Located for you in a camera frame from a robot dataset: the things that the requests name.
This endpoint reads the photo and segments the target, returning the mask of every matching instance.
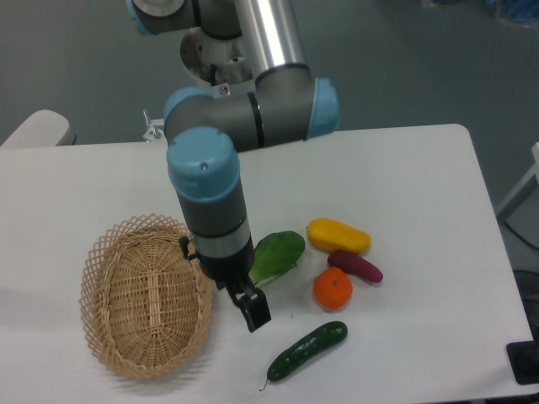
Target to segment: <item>black cable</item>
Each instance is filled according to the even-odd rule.
[[[511,227],[511,225],[505,221],[504,222],[504,225],[505,227],[507,227],[507,230],[509,230],[511,233],[513,233],[513,235],[518,238],[519,240],[521,240],[524,244],[526,244],[529,248],[531,248],[532,250],[534,251],[537,251],[539,252],[539,247],[536,246],[535,244],[532,244],[531,242],[527,241],[523,236],[521,236],[513,227]]]

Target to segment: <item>metal bracket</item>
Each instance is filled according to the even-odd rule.
[[[144,109],[142,113],[144,114],[144,122],[146,123],[146,133],[144,133],[143,138],[146,139],[146,141],[164,139],[164,121],[151,120],[147,109]]]

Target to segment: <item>green lettuce leaf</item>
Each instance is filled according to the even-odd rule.
[[[305,240],[295,231],[269,234],[254,249],[249,277],[258,287],[268,284],[294,268],[304,251]]]

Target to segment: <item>orange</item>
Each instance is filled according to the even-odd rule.
[[[312,285],[314,297],[325,309],[336,310],[352,296],[352,283],[342,269],[331,267],[317,276]]]

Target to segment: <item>green cucumber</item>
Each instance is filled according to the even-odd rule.
[[[280,381],[321,352],[344,341],[348,328],[343,322],[328,322],[281,353],[268,368],[268,380]]]

